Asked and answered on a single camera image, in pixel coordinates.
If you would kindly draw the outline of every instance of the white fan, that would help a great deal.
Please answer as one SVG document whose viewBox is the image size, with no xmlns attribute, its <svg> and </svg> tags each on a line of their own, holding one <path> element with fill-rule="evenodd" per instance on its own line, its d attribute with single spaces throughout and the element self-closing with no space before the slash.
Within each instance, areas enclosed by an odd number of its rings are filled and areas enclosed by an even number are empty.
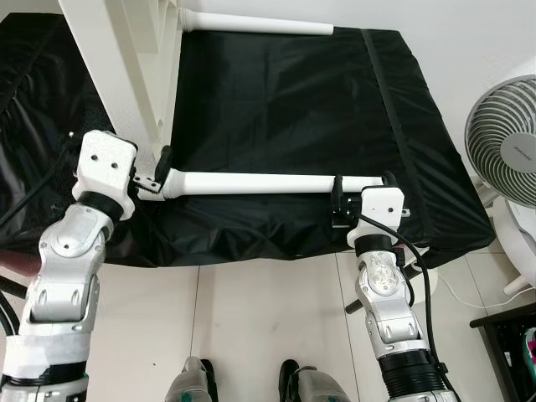
<svg viewBox="0 0 536 402">
<path fill-rule="evenodd" d="M 501 246 L 521 276 L 507 295 L 536 282 L 536 75 L 488 91 L 466 124 L 466 149 L 484 186 L 479 195 Z"/>
</svg>

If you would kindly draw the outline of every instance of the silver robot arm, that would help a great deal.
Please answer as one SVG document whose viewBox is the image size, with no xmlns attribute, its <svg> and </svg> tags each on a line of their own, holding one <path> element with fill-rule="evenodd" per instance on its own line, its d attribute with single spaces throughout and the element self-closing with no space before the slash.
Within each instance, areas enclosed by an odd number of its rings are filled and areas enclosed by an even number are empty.
<svg viewBox="0 0 536 402">
<path fill-rule="evenodd" d="M 396 231 L 407 210 L 399 188 L 365 188 L 360 214 Z M 360 219 L 348 233 L 358 257 L 356 292 L 366 311 L 365 323 L 389 392 L 389 402 L 456 402 L 441 379 L 439 362 L 407 300 L 407 285 L 397 265 L 397 239 Z"/>
<path fill-rule="evenodd" d="M 136 147 L 85 134 L 73 188 L 76 204 L 39 241 L 42 266 L 28 289 L 18 335 L 8 337 L 2 402 L 84 402 L 106 241 L 130 218 L 127 195 Z"/>
</svg>

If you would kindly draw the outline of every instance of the black cloth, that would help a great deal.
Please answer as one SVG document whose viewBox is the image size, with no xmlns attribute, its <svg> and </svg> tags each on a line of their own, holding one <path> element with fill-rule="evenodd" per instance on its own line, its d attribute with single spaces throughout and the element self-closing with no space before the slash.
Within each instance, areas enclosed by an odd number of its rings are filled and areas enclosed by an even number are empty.
<svg viewBox="0 0 536 402">
<path fill-rule="evenodd" d="M 68 131 L 112 128 L 61 16 L 8 16 L 0 24 L 0 74 L 4 214 L 52 166 Z M 400 232 L 430 247 L 431 267 L 494 239 L 419 65 L 395 31 L 185 34 L 172 146 L 173 167 L 184 171 L 389 170 L 411 210 Z M 37 252 L 40 233 L 72 202 L 75 165 L 72 155 L 57 180 L 0 229 L 0 248 Z M 329 194 L 137 201 L 132 219 L 117 226 L 107 260 L 292 260 L 346 250 L 346 233 L 331 227 Z"/>
</svg>

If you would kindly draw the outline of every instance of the tile floor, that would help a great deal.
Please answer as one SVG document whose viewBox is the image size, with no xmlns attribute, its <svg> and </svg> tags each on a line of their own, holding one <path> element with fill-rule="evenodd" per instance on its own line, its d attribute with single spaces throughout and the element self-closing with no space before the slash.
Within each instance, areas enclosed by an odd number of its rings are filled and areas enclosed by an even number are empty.
<svg viewBox="0 0 536 402">
<path fill-rule="evenodd" d="M 439 272 L 477 305 L 505 301 L 502 288 L 516 275 L 498 244 Z M 387 400 L 363 312 L 343 311 L 355 297 L 356 275 L 352 253 L 157 270 L 105 265 L 88 400 L 163 400 L 190 353 L 213 361 L 222 402 L 277 401 L 279 367 L 290 357 L 330 373 L 354 402 Z M 535 299 L 528 292 L 511 307 Z M 438 353 L 464 402 L 504 401 L 469 322 L 511 307 L 465 307 L 441 281 L 432 302 Z M 424 322 L 424 306 L 415 311 Z"/>
</svg>

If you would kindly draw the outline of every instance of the white tape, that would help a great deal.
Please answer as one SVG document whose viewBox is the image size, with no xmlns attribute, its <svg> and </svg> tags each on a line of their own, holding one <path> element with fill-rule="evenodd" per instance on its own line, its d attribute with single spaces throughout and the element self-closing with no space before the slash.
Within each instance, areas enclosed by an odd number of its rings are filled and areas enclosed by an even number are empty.
<svg viewBox="0 0 536 402">
<path fill-rule="evenodd" d="M 87 361 L 90 333 L 8 337 L 3 374 L 16 379 L 38 379 L 52 365 Z"/>
</svg>

